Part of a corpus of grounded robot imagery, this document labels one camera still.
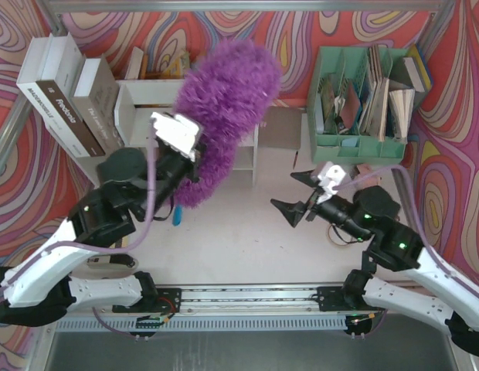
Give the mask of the purple fluffy duster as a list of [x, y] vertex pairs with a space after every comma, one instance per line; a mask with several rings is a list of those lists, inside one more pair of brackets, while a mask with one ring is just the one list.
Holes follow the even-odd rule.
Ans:
[[240, 143], [280, 93], [280, 79], [277, 60], [250, 39], [223, 40], [186, 75], [174, 112], [202, 126], [205, 149], [195, 180], [184, 179], [175, 191], [176, 205], [200, 206], [229, 177]]

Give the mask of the small yellow book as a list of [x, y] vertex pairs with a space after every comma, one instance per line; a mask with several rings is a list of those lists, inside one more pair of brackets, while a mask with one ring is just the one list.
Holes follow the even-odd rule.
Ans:
[[114, 247], [121, 249], [121, 248], [126, 248], [129, 244], [130, 244], [130, 237], [126, 236], [121, 238], [119, 241], [117, 241], [114, 244]]

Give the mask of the white black stapler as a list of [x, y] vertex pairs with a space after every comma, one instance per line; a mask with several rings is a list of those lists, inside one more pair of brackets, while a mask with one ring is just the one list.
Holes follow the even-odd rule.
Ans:
[[105, 254], [89, 258], [87, 266], [93, 269], [134, 269], [138, 261], [128, 254]]

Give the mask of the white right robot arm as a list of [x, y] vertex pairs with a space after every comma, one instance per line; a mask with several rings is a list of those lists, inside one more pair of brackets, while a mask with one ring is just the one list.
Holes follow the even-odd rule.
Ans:
[[342, 306], [381, 308], [428, 324], [453, 344], [479, 357], [479, 286], [449, 265], [422, 234], [398, 221], [400, 204], [380, 185], [355, 192], [352, 201], [338, 196], [345, 171], [328, 165], [291, 177], [313, 190], [306, 202], [270, 202], [291, 226], [320, 217], [368, 242], [362, 266], [352, 270], [337, 296]]

